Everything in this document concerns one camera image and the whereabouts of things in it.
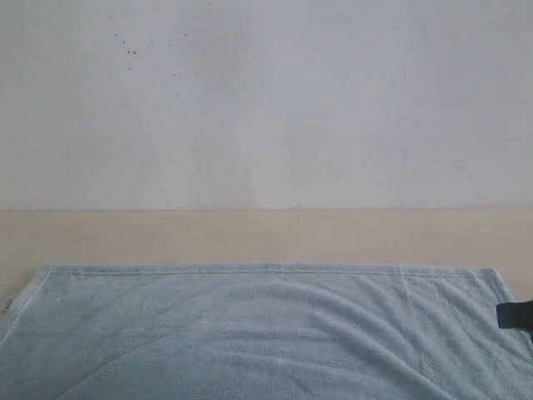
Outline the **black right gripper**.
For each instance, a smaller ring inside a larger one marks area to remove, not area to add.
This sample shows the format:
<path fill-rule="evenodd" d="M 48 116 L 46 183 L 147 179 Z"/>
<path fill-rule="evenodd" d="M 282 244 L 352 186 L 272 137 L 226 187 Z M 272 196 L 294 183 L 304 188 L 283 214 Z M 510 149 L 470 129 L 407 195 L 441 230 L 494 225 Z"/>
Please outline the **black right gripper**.
<path fill-rule="evenodd" d="M 516 329 L 531 333 L 533 328 L 533 301 L 504 302 L 496 306 L 500 329 Z"/>

